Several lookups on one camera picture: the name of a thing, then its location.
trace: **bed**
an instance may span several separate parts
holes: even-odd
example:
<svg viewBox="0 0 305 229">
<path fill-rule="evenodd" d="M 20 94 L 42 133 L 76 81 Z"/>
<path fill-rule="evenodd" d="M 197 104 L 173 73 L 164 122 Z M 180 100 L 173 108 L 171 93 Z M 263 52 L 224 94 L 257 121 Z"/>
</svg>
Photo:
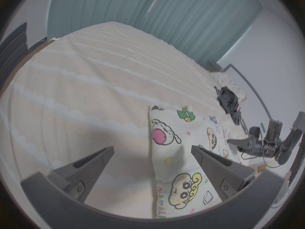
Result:
<svg viewBox="0 0 305 229">
<path fill-rule="evenodd" d="M 117 215 L 156 218 L 149 106 L 191 105 L 194 113 L 216 116 L 232 138 L 246 138 L 219 105 L 214 86 L 219 88 L 194 60 L 131 26 L 108 22 L 64 36 L 25 63 L 1 97 L 6 184 L 39 220 L 20 180 L 114 146 L 85 203 Z"/>
</svg>

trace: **pink circle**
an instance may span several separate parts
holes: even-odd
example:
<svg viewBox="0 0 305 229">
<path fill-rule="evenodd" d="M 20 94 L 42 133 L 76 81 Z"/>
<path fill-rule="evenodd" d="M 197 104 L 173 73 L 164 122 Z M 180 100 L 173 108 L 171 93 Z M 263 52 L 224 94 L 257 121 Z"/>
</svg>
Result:
<svg viewBox="0 0 305 229">
<path fill-rule="evenodd" d="M 163 144 L 166 140 L 166 135 L 161 129 L 154 129 L 152 131 L 152 138 L 156 144 Z"/>
</svg>

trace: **curtain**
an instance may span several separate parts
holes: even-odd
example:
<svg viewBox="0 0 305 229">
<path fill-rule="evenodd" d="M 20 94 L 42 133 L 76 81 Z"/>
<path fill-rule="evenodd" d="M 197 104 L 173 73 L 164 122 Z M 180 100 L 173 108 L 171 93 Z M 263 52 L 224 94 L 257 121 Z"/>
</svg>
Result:
<svg viewBox="0 0 305 229">
<path fill-rule="evenodd" d="M 259 0 L 52 0 L 48 38 L 116 21 L 207 63 L 218 61 L 261 10 Z"/>
</svg>

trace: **cartoon eye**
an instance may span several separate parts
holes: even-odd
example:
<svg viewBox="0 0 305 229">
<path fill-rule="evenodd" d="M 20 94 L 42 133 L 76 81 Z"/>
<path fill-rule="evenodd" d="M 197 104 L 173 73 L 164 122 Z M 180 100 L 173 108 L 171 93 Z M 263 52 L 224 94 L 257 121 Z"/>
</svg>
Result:
<svg viewBox="0 0 305 229">
<path fill-rule="evenodd" d="M 188 196 L 188 193 L 187 192 L 183 192 L 180 194 L 180 197 L 181 198 L 186 198 Z"/>
<path fill-rule="evenodd" d="M 189 182 L 184 182 L 183 183 L 183 185 L 182 185 L 182 187 L 184 188 L 184 189 L 188 189 L 189 187 L 191 186 L 191 184 L 189 183 Z"/>
</svg>

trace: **pillow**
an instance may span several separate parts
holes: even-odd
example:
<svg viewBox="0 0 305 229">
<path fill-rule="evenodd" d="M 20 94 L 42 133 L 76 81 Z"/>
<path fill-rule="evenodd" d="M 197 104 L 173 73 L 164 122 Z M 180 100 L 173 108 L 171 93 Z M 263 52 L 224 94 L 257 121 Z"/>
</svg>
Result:
<svg viewBox="0 0 305 229">
<path fill-rule="evenodd" d="M 149 118 L 158 218 L 189 215 L 220 203 L 191 147 L 198 145 L 238 162 L 227 145 L 230 132 L 216 117 L 200 116 L 190 106 L 181 110 L 153 106 Z"/>
<path fill-rule="evenodd" d="M 238 97 L 238 102 L 243 102 L 247 99 L 245 92 L 238 87 L 230 77 L 223 72 L 213 72 L 211 75 L 214 77 L 220 87 L 228 87 Z"/>
</svg>

